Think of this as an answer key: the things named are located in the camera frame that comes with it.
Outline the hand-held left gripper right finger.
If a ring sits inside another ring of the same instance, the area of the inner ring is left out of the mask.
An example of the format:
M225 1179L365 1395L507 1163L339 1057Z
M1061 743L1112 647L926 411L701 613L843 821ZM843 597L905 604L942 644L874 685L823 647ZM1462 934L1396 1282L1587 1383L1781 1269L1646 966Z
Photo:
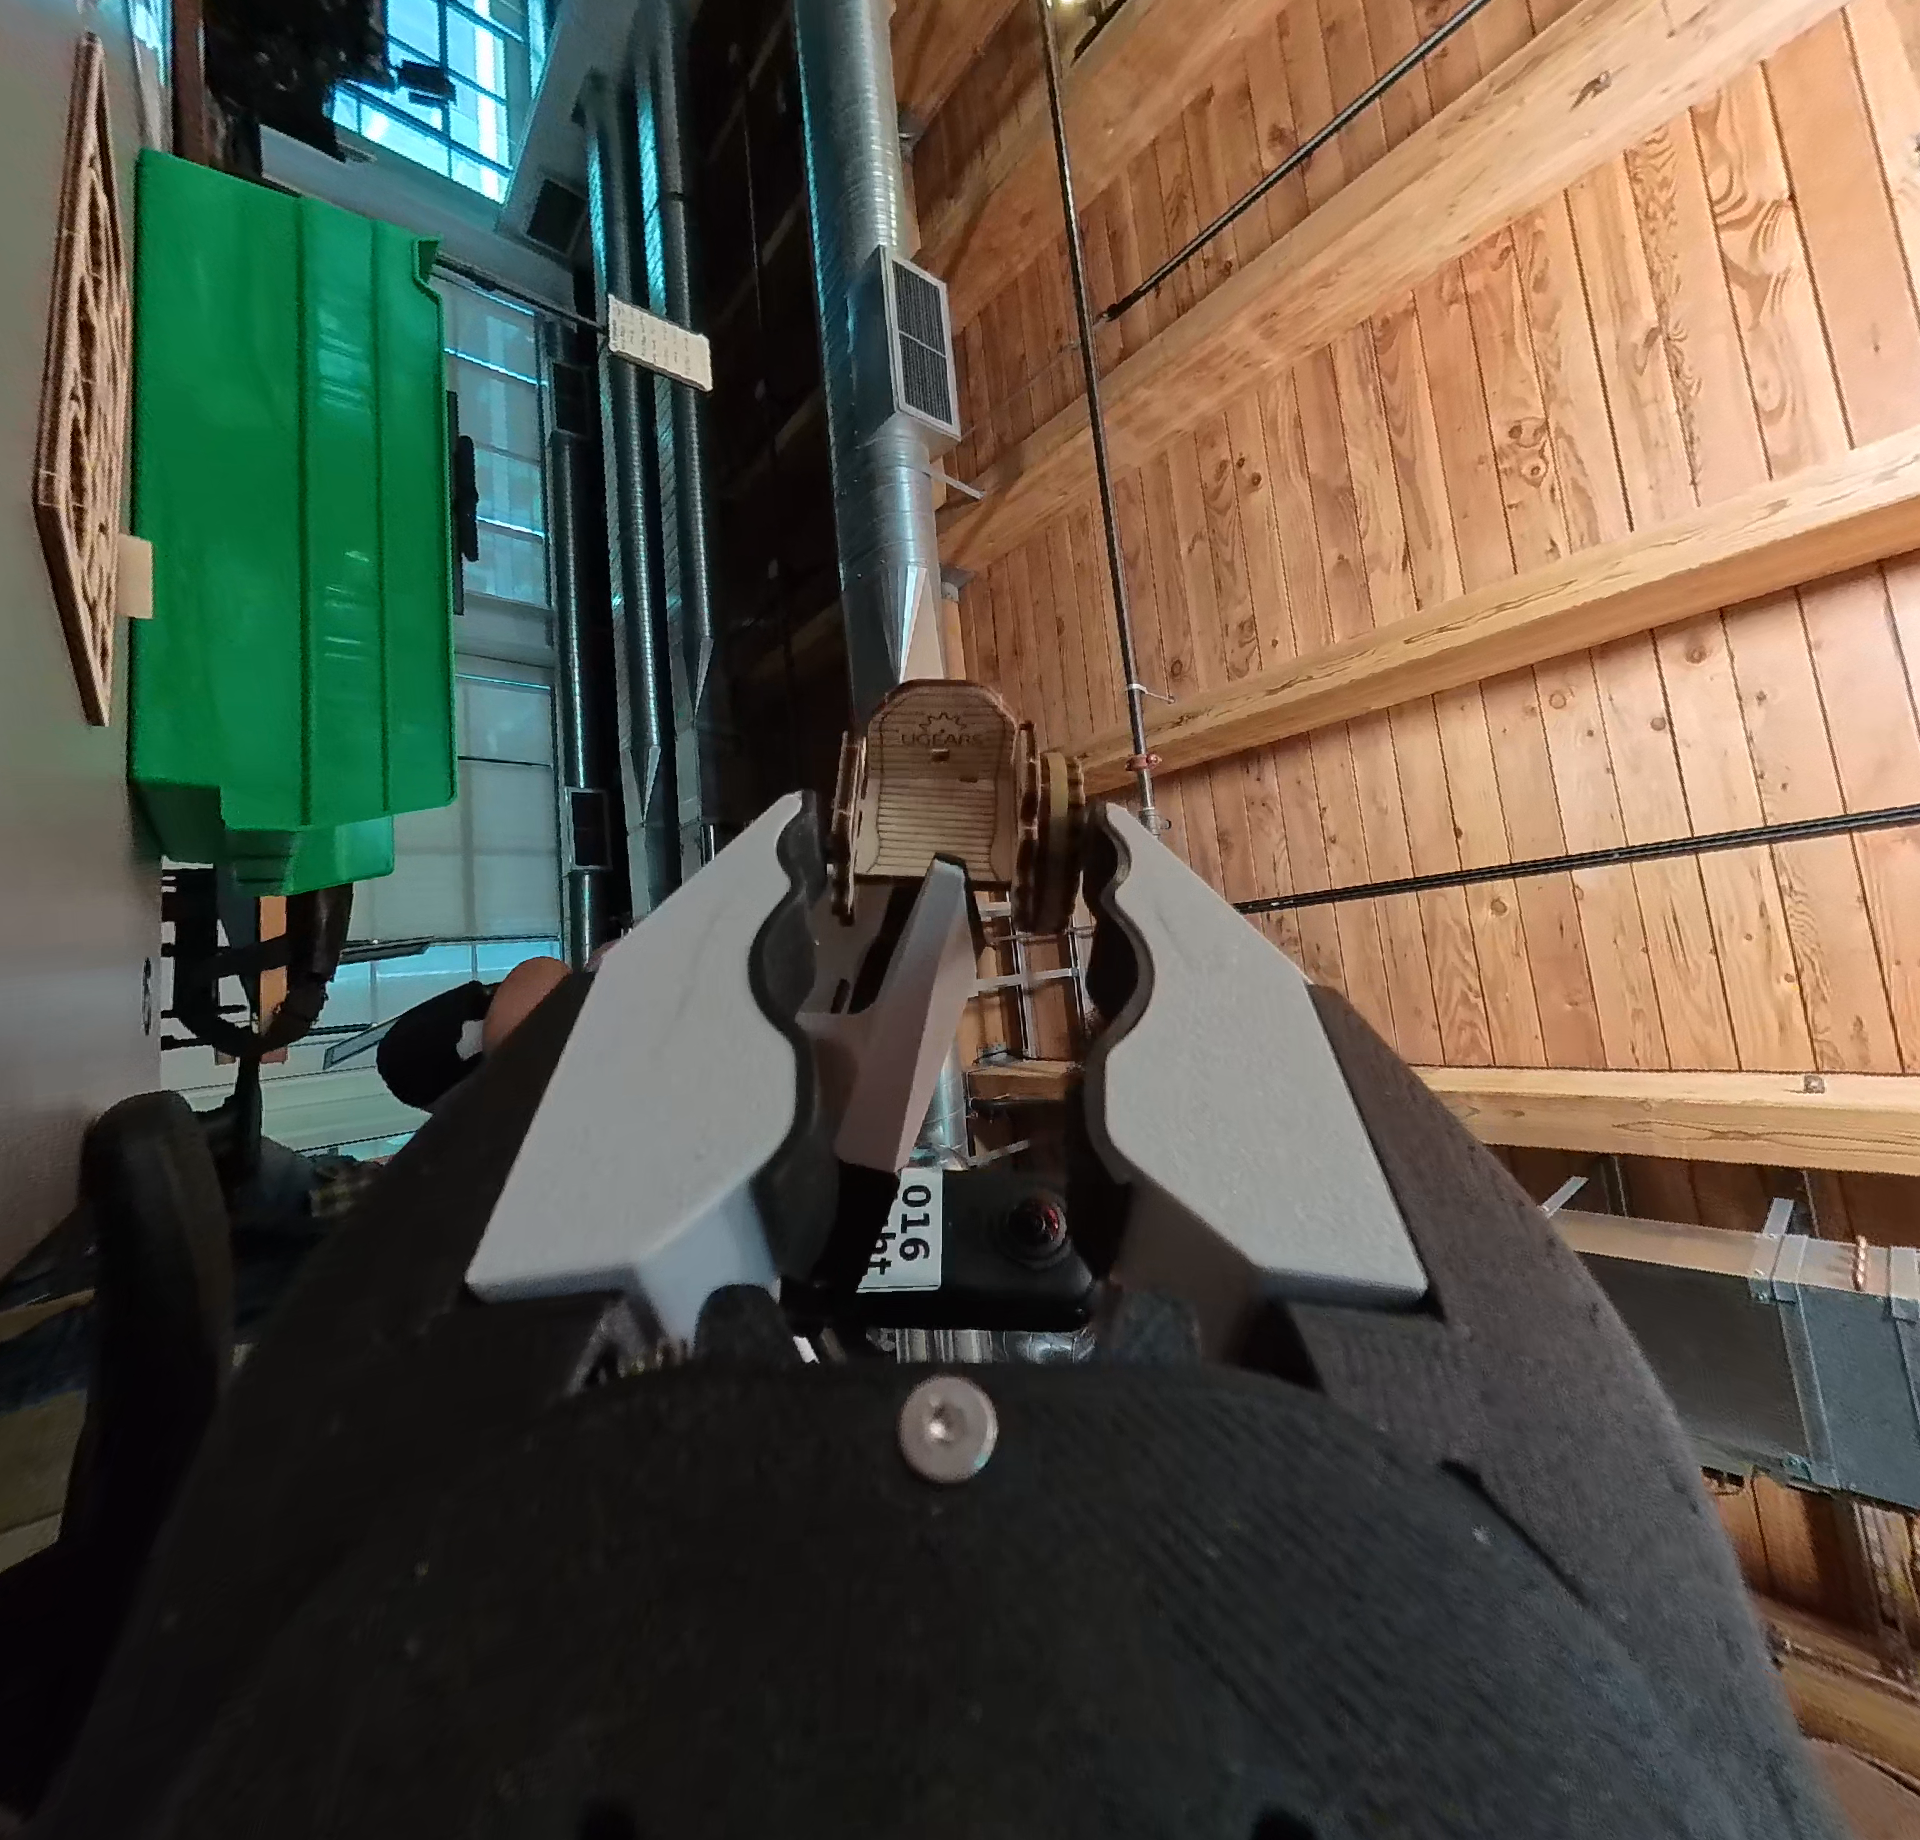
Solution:
M1305 973L1122 804L1091 804L1082 892L1093 1155L1111 1276L1240 1359L1277 1306L1404 1313L1428 1269Z

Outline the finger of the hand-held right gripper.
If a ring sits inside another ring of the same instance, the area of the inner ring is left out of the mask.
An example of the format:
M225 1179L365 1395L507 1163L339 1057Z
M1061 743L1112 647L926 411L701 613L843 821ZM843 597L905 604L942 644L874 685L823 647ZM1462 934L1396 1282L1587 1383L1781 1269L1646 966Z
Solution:
M946 1276L940 1160L916 1160L937 1082L978 978L967 869L932 859L911 888L874 994L853 1007L857 966L881 923L857 938L830 903L808 914L814 984L801 1025L821 1073L838 1210L811 1284L932 1289Z

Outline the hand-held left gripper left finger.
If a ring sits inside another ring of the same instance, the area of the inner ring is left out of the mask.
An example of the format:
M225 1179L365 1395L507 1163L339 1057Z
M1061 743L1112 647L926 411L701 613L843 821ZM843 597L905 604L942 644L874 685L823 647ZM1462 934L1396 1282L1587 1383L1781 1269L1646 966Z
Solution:
M826 1255L820 798L774 801L594 975L476 1252L490 1299L618 1291L690 1343L707 1297Z

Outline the grey desk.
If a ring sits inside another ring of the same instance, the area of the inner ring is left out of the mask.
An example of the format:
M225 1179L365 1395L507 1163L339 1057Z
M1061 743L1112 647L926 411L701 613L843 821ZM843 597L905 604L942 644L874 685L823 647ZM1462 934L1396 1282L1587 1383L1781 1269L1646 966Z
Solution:
M147 984L157 859L126 793L126 636L91 723L35 515L45 326L75 52L103 41L134 230L139 47L129 0L3 0L3 1260L75 1205L86 1126L159 1076Z

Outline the person's right hand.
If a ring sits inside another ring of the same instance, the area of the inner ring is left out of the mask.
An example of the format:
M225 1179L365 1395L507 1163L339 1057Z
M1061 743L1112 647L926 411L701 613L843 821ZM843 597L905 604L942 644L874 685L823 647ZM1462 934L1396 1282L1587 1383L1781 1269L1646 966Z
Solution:
M483 1012L480 1054L494 1057L511 1036L565 984L581 973L558 957L516 964L496 988Z

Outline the black ceiling rod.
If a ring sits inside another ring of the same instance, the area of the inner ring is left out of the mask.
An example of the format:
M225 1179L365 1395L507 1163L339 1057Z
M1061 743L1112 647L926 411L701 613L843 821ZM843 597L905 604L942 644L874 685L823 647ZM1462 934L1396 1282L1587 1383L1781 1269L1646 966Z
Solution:
M1302 913L1325 906L1372 903L1394 898L1412 898L1437 890L1519 885L1546 877L1573 877L1576 873L1609 868L1646 868L1655 862L1701 859L1719 852L1747 852L1784 844L1818 844L1837 838L1860 838L1893 829L1917 829L1918 802L1908 801L1865 811L1830 813L1784 822L1761 822L1741 829L1715 829L1682 838L1620 844L1585 849L1565 849L1534 859L1516 859L1497 864L1457 868L1432 873L1410 873L1359 882L1348 886L1305 888L1280 895L1263 895L1235 902L1246 917Z
M1247 192L1240 195L1231 205L1227 205L1210 224L1198 229L1198 233L1183 241L1166 260L1145 274L1145 279L1128 290L1117 293L1117 298L1104 306L1093 319L1096 326L1114 326L1122 316L1130 314L1137 306L1145 304L1155 290L1160 290L1169 280L1172 280L1190 260L1207 253L1216 240L1222 240L1231 226L1250 211L1256 204L1261 204L1270 192L1282 186L1286 180L1302 173L1309 162L1325 149L1331 148L1338 137L1348 131L1348 125L1356 124L1363 113L1367 113L1375 104L1381 104L1385 97L1396 89L1404 78L1416 74L1428 59L1441 52L1453 35L1471 27L1486 10L1490 10L1500 0L1465 0L1452 15L1447 15L1439 26L1428 30L1421 38L1412 42L1382 74L1379 74L1362 94L1356 94L1351 103L1346 103L1338 113L1333 113L1323 125L1309 132L1293 154L1288 154L1282 162L1270 169L1261 180L1247 188Z
M1079 355L1082 369L1082 406L1086 414L1090 445L1096 467L1096 500L1106 545L1111 599L1117 628L1117 661L1128 723L1126 769L1137 787L1140 825L1155 840L1166 834L1169 821L1155 795L1157 754L1150 743L1147 688L1140 678L1137 621L1130 592L1130 575L1117 517L1117 493L1112 480L1111 442L1101 408L1099 372L1096 361L1096 321L1090 302L1082 226L1076 205L1072 154L1066 125L1066 89L1059 41L1055 31L1055 0L1034 0L1042 41L1045 100L1050 132L1055 173L1066 226L1067 280L1075 304Z

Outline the black round object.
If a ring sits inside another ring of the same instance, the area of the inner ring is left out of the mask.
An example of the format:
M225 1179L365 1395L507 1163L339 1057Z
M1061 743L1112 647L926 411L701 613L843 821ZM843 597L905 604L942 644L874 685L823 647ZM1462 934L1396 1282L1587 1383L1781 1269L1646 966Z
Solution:
M96 1276L65 1519L101 1536L167 1510L219 1409L234 1263L216 1163L180 1094L109 1106L85 1140L82 1175Z

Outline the green plastic bin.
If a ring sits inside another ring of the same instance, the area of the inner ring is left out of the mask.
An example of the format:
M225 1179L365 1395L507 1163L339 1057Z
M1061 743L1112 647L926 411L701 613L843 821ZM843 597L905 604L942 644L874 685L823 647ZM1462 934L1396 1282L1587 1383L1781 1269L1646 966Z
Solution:
M129 785L159 852L292 898L456 797L437 241L144 149Z

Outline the white vent grille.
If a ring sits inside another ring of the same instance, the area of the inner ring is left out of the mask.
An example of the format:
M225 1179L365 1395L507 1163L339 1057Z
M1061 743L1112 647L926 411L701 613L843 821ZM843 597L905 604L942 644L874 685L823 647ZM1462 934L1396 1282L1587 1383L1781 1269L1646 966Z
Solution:
M962 437L948 282L901 251L876 248L881 419L902 419L955 445Z

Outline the white paper sign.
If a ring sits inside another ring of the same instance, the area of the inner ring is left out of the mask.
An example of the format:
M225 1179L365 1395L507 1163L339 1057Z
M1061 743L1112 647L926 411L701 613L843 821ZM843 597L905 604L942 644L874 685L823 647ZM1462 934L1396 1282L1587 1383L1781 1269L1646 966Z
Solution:
M707 333L688 330L614 293L604 296L603 306L603 333L611 355L693 392L712 392L712 347Z

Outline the wooden puzzle board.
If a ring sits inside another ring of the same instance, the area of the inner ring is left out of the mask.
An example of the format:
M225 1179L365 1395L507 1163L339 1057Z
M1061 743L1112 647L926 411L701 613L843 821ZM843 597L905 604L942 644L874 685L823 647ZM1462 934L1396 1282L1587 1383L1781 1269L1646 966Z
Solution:
M85 30L60 152L33 510L85 720L109 723L134 388L131 264L106 45Z

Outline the large paned window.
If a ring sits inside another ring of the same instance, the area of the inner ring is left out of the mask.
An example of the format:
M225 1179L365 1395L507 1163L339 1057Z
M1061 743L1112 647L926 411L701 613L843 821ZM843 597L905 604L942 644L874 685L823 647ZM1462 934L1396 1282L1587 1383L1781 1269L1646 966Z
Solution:
M483 204L507 201L524 0L384 0L392 78L346 80L337 125ZM454 449L471 515L452 618L454 798L396 821L396 868L357 906L363 939L427 939L417 962L480 980L565 943L556 665L541 439L541 316L450 258L436 270Z

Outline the dark equipment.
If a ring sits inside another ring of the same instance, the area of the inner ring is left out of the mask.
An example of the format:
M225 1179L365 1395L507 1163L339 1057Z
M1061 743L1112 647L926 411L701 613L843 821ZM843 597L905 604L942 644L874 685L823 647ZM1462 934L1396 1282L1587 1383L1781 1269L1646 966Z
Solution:
M386 89L386 0L201 0L215 164L265 180L267 128L341 158L331 103L346 80Z

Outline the black chair frame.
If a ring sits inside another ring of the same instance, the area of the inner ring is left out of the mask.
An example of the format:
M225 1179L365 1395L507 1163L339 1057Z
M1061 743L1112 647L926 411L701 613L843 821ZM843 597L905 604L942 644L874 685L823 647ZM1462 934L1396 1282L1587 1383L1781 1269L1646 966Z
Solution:
M228 1100L204 1114L228 1207L254 1202L267 1155L262 1065L310 1036L344 964L354 886L295 895L281 931L225 939L216 868L162 875L163 954L175 964L167 1014L184 1035L234 1065Z

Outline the grey rectangular metal duct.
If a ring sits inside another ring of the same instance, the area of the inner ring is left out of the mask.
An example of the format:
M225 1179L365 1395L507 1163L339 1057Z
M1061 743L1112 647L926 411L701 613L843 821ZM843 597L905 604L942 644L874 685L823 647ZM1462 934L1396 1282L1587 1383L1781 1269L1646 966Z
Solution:
M1918 1251L1806 1232L1556 1211L1701 1467L1918 1512Z

